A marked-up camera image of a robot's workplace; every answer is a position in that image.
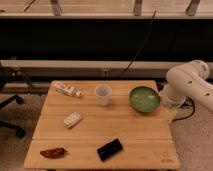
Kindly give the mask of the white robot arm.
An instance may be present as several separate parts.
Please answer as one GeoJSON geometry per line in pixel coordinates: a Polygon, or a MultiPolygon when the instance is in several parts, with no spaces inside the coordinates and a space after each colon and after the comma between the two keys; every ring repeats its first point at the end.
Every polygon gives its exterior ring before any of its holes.
{"type": "Polygon", "coordinates": [[[213,112],[213,85],[206,79],[209,66],[202,60],[193,60],[168,70],[167,84],[160,91],[162,103],[167,107],[180,107],[187,97],[213,112]]]}

